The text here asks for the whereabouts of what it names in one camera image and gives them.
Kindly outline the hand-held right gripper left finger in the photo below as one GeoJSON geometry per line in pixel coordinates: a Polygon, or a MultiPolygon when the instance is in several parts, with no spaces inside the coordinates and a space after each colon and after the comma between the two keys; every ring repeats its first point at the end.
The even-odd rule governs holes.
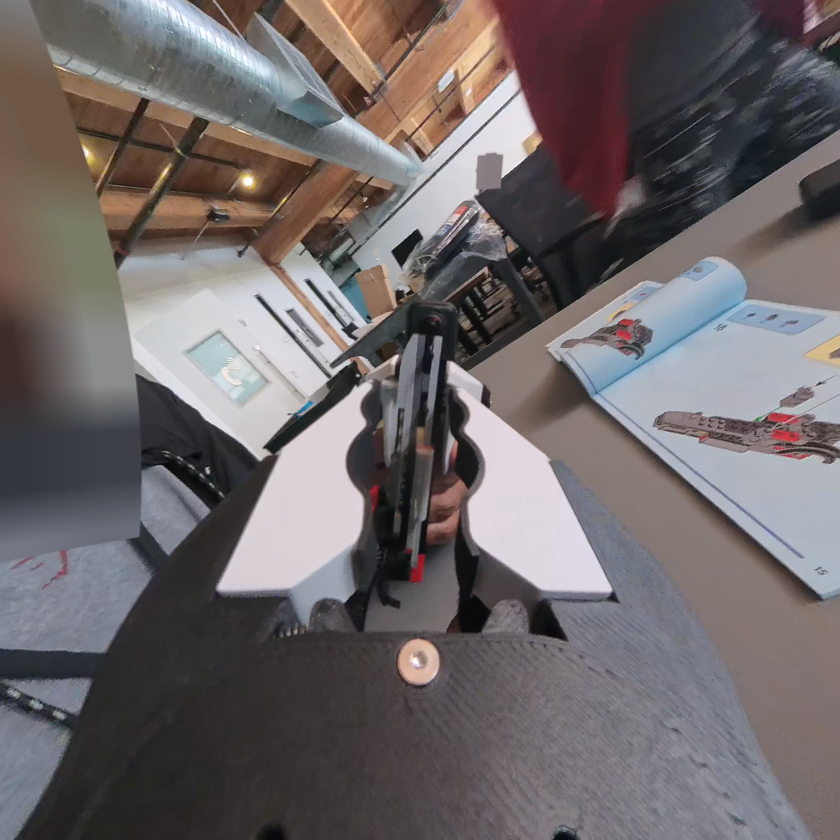
{"type": "Polygon", "coordinates": [[[286,598],[306,622],[317,602],[344,604],[357,592],[381,418],[377,388],[365,382],[279,452],[217,595],[286,598]]]}

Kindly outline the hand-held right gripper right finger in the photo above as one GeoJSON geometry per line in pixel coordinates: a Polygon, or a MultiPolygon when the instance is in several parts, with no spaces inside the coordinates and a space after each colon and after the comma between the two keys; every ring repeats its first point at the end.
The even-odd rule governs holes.
{"type": "Polygon", "coordinates": [[[467,487],[455,542],[459,628],[481,629],[503,601],[534,617],[544,603],[611,600],[550,458],[463,386],[450,410],[455,469],[467,487]]]}

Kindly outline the grey brick model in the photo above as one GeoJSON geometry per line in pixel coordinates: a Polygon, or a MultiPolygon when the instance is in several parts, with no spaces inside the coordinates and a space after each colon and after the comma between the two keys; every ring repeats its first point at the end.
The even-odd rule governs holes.
{"type": "Polygon", "coordinates": [[[391,593],[392,583],[424,577],[430,492],[452,448],[443,340],[416,336],[415,341],[407,370],[402,354],[398,383],[380,385],[384,468],[371,490],[376,547],[371,588],[383,606],[394,609],[401,602],[391,593]]]}

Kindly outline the grey desk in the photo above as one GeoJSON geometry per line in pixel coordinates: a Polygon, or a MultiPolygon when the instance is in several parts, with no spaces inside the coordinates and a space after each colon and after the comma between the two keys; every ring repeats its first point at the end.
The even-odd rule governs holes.
{"type": "Polygon", "coordinates": [[[809,225],[802,178],[827,140],[474,368],[492,409],[562,461],[681,590],[773,773],[816,838],[838,838],[838,600],[814,601],[705,498],[592,404],[546,344],[642,280],[721,256],[749,297],[838,310],[838,218],[809,225]]]}

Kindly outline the person's left hand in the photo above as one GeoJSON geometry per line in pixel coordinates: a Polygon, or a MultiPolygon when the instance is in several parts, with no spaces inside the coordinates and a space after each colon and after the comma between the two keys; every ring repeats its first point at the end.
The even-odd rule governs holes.
{"type": "Polygon", "coordinates": [[[427,517],[428,547],[446,545],[458,533],[461,508],[468,494],[468,487],[457,471],[458,453],[459,444],[454,441],[448,466],[434,474],[427,517]]]}

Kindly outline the cardboard box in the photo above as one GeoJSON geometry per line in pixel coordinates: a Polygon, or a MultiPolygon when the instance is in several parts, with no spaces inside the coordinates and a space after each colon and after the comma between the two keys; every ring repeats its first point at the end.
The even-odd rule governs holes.
{"type": "Polygon", "coordinates": [[[385,266],[360,270],[354,278],[371,320],[386,316],[397,308],[396,294],[385,266]]]}

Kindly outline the black low table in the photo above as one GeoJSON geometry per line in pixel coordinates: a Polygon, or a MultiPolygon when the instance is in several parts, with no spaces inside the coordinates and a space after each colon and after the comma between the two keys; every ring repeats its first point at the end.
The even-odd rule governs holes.
{"type": "Polygon", "coordinates": [[[291,441],[314,425],[326,413],[341,403],[363,381],[364,371],[352,360],[316,391],[308,402],[292,414],[284,425],[264,444],[272,455],[278,454],[291,441]]]}

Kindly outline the clear plastic wrapped bundle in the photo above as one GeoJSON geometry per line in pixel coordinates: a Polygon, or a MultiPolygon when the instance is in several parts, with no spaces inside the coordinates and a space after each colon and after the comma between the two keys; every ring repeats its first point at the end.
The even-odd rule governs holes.
{"type": "Polygon", "coordinates": [[[508,255],[501,228],[475,199],[457,205],[435,234],[415,245],[402,272],[405,277],[431,280],[462,255],[478,255],[490,261],[508,255]]]}

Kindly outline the person's black jacket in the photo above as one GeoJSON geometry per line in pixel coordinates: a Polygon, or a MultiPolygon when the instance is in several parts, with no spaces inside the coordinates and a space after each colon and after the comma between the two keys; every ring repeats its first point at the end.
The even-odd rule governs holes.
{"type": "Polygon", "coordinates": [[[246,482],[257,457],[164,385],[139,374],[134,379],[142,468],[165,468],[214,509],[246,482]]]}

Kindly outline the brick instruction booklet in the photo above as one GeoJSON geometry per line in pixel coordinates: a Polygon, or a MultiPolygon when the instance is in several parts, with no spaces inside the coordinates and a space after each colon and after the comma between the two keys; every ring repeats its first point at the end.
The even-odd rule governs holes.
{"type": "Polygon", "coordinates": [[[839,316],[750,300],[701,260],[546,351],[627,432],[814,595],[839,593],[839,316]]]}

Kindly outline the person's grey shirt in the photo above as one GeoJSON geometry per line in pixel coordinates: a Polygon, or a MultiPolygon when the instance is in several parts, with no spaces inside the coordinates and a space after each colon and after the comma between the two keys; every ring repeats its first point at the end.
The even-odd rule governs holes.
{"type": "MultiPolygon", "coordinates": [[[[165,553],[208,512],[164,467],[143,472],[141,521],[165,553]]],[[[129,541],[3,561],[2,648],[102,654],[152,575],[150,562],[129,541]]],[[[2,703],[2,839],[15,838],[26,824],[71,737],[68,726],[2,703]]]]}

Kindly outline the black power bank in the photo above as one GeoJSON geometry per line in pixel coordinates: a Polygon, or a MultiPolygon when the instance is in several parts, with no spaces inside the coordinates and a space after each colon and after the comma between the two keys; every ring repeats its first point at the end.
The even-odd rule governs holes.
{"type": "Polygon", "coordinates": [[[811,223],[839,215],[839,160],[812,172],[798,185],[803,214],[811,223]]]}

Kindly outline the silver ventilation duct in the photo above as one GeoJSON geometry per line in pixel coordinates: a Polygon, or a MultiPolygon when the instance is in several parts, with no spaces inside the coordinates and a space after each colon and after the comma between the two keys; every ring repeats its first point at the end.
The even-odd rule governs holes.
{"type": "Polygon", "coordinates": [[[63,70],[397,186],[420,174],[259,15],[240,37],[184,1],[30,4],[63,70]]]}

